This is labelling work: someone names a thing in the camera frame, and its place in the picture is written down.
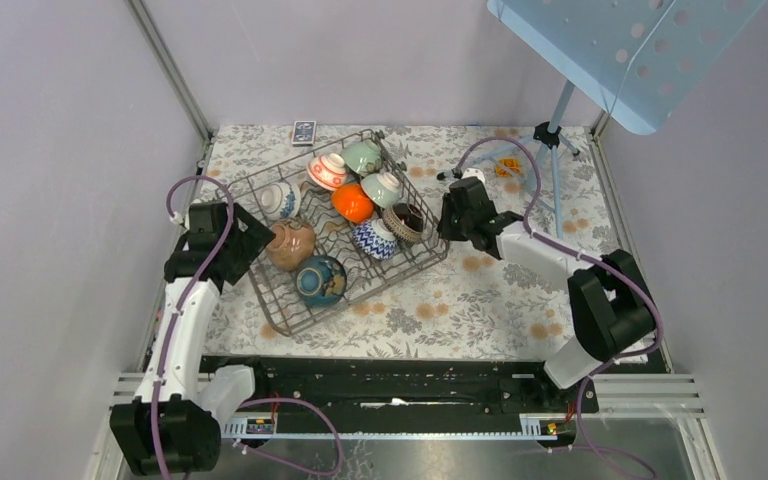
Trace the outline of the grey wire dish rack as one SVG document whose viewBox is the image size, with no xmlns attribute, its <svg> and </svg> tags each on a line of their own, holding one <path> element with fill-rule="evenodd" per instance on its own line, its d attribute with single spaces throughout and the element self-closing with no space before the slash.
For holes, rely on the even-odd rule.
<svg viewBox="0 0 768 480">
<path fill-rule="evenodd" d="M 266 225 L 273 223 L 262 199 L 268 187 L 287 183 L 300 189 L 294 202 L 298 214 L 278 224 L 302 235 L 306 258 L 286 269 L 278 265 L 277 252 L 266 249 L 249 272 L 259 305 L 277 333 L 299 334 L 447 257 L 449 243 L 436 231 L 436 215 L 408 179 L 406 164 L 384 148 L 384 138 L 381 131 L 364 129 L 281 161 L 263 150 L 252 158 L 230 155 L 224 160 L 221 182 L 239 205 Z M 400 183 L 400 199 L 419 211 L 423 229 L 418 240 L 360 240 L 357 225 L 338 213 L 330 192 L 307 174 L 308 163 L 317 155 L 334 153 L 352 141 L 370 141 L 381 149 L 385 172 Z"/>
</svg>

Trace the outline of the blue white zigzag bowl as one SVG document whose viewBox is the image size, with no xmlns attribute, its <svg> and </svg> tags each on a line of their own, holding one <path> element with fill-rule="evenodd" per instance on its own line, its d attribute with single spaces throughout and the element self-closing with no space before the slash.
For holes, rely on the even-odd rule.
<svg viewBox="0 0 768 480">
<path fill-rule="evenodd" d="M 382 219 L 369 219 L 358 225 L 352 233 L 353 241 L 369 256 L 377 260 L 392 258 L 398 246 L 395 235 Z"/>
</svg>

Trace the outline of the black patterned bowl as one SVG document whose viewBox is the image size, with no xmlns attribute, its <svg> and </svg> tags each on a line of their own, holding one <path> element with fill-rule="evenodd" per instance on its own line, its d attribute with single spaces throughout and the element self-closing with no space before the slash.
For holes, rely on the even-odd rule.
<svg viewBox="0 0 768 480">
<path fill-rule="evenodd" d="M 422 239 L 425 226 L 420 209 L 410 203 L 396 203 L 383 212 L 385 226 L 400 241 L 416 244 Z"/>
</svg>

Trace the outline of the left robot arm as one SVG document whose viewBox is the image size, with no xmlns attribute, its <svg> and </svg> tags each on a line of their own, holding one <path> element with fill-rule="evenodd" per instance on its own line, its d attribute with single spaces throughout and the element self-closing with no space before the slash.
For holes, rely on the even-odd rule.
<svg viewBox="0 0 768 480">
<path fill-rule="evenodd" d="M 164 264 L 164 305 L 145 375 L 134 398 L 113 406 L 110 428 L 137 476 L 212 470 L 221 429 L 241 405 L 256 411 L 270 385 L 249 367 L 198 386 L 209 320 L 223 288 L 235 285 L 274 239 L 237 203 L 193 204 Z"/>
</svg>

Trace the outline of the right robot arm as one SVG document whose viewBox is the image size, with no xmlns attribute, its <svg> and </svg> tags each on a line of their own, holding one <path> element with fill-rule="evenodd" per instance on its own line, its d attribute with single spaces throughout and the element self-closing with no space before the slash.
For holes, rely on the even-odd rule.
<svg viewBox="0 0 768 480">
<path fill-rule="evenodd" d="M 446 240 L 468 241 L 498 260 L 526 267 L 567 294 L 574 336 L 543 364 L 535 402 L 557 412 L 573 398 L 573 385 L 663 325 L 633 256 L 617 249 L 595 257 L 530 228 L 524 217 L 499 212 L 484 183 L 464 177 L 442 200 L 437 227 Z"/>
</svg>

